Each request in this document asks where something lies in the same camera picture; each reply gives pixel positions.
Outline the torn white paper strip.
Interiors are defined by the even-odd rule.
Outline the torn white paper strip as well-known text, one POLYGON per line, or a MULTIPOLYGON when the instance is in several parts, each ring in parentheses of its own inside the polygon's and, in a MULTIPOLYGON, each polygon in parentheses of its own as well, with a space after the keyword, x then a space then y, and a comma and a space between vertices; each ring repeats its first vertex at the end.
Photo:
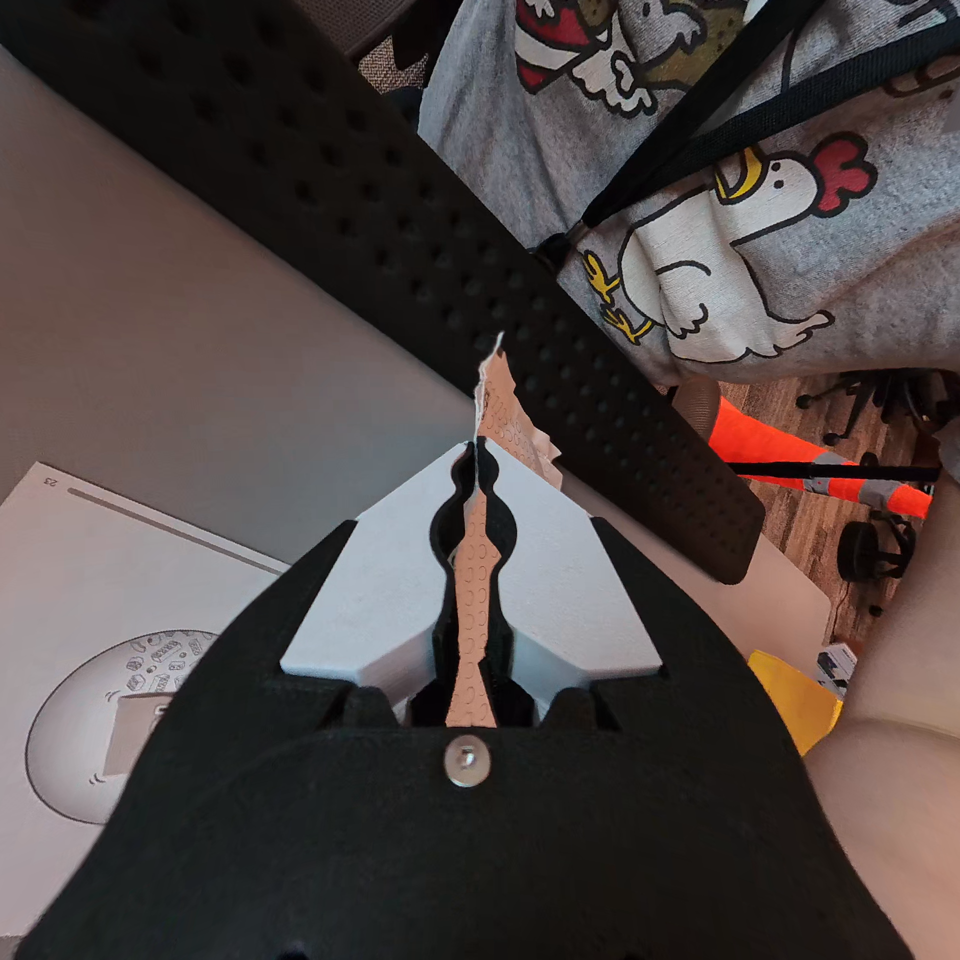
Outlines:
MULTIPOLYGON (((524 412, 502 340, 503 333, 497 334, 491 353, 479 366, 474 441, 481 437, 497 441, 514 459, 559 490, 562 474, 554 462, 560 450, 524 412)), ((492 573, 501 558, 487 534, 487 511, 487 496, 476 478, 462 508, 463 537, 452 556, 459 662, 445 719, 449 728, 497 726, 480 669, 489 636, 492 573)))

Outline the grey desk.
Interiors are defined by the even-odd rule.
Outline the grey desk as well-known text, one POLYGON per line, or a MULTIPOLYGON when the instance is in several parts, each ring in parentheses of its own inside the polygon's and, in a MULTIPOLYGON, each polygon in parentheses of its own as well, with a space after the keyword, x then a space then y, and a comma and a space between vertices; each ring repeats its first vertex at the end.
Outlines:
POLYGON ((474 401, 2 51, 2 498, 42 463, 292 564, 474 401))

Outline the yellow plastic bin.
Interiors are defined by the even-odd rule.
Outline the yellow plastic bin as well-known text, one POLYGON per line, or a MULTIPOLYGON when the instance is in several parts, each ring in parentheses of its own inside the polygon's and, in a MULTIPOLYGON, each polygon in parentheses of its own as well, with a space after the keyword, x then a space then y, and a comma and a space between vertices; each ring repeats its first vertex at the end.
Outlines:
POLYGON ((804 757, 834 729, 842 712, 842 700, 773 654, 753 651, 748 666, 804 757))

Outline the white laminated tag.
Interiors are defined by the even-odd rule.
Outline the white laminated tag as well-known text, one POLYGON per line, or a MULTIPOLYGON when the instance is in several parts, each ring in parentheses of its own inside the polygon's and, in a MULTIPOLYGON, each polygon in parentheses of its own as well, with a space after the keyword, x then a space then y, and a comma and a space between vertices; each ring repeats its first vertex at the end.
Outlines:
POLYGON ((848 643, 831 642, 817 654, 814 680, 820 687, 843 701, 857 663, 857 654, 848 643))

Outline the black office chair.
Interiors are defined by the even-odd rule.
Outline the black office chair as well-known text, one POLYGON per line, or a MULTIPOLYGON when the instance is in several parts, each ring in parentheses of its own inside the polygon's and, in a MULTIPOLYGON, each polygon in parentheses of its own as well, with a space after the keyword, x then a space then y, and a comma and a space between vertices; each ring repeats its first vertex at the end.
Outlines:
MULTIPOLYGON (((869 402, 879 410, 882 423, 888 425, 894 415, 904 414, 922 436, 928 435, 937 414, 934 379, 935 371, 923 367, 854 370, 842 373, 825 390, 797 396, 799 410, 837 393, 853 397, 844 430, 822 435, 827 451, 819 462, 829 466, 844 463, 834 449, 852 437, 869 402)), ((846 523, 840 534, 836 552, 839 576, 849 584, 900 579, 916 548, 917 534, 908 517, 920 516, 916 497, 930 495, 933 480, 916 467, 906 479, 870 476, 854 482, 859 484, 857 502, 868 506, 870 513, 867 521, 846 523)))

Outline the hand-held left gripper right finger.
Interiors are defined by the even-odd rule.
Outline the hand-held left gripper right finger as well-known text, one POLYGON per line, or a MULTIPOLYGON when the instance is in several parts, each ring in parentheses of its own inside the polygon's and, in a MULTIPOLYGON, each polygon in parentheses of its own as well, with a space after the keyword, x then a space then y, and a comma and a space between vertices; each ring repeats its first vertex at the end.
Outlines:
POLYGON ((621 582, 592 516, 490 439, 492 495, 515 525, 498 574, 499 606, 512 631, 507 673, 541 722, 555 696, 610 679, 652 676, 663 661, 621 582))

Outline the white instruction booklet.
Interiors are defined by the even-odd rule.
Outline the white instruction booklet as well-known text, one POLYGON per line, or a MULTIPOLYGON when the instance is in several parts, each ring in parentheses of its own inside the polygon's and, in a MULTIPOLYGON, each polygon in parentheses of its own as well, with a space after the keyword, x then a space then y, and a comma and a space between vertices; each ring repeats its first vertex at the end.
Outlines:
POLYGON ((281 560, 36 462, 1 510, 1 932, 89 852, 137 752, 281 560))

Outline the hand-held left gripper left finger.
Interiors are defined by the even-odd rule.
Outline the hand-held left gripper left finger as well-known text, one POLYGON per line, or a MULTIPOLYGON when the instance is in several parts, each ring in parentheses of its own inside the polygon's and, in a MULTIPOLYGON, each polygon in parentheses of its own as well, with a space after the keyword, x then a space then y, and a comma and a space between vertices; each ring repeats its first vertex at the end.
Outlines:
POLYGON ((454 445, 356 518, 282 654, 286 676, 378 689, 405 719, 438 676, 436 631, 455 615, 474 457, 473 442, 454 445))

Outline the person's right forearm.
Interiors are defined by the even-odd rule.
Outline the person's right forearm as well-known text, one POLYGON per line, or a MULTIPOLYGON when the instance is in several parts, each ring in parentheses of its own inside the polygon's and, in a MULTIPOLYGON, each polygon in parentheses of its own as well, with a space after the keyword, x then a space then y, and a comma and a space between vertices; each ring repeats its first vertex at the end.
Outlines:
POLYGON ((959 486, 943 471, 833 731, 822 808, 915 958, 959 957, 959 486))

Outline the orange traffic cone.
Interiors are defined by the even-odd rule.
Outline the orange traffic cone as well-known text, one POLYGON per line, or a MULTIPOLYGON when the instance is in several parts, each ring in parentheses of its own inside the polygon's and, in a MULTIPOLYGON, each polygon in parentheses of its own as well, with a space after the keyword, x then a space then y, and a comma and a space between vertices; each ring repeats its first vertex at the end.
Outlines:
MULTIPOLYGON (((714 452, 726 462, 804 462, 843 466, 853 464, 833 451, 744 414, 726 398, 719 401, 717 419, 708 442, 714 452)), ((927 517, 932 500, 929 494, 915 486, 881 479, 762 476, 760 480, 920 520, 927 517)))

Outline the grey chicken print shirt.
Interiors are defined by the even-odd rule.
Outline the grey chicken print shirt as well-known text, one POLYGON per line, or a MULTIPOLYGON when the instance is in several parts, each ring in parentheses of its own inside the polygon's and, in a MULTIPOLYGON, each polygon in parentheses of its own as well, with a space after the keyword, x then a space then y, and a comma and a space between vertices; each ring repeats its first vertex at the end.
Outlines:
POLYGON ((958 373, 958 2, 817 2, 602 222, 589 203, 791 2, 465 2, 419 135, 654 383, 958 373))

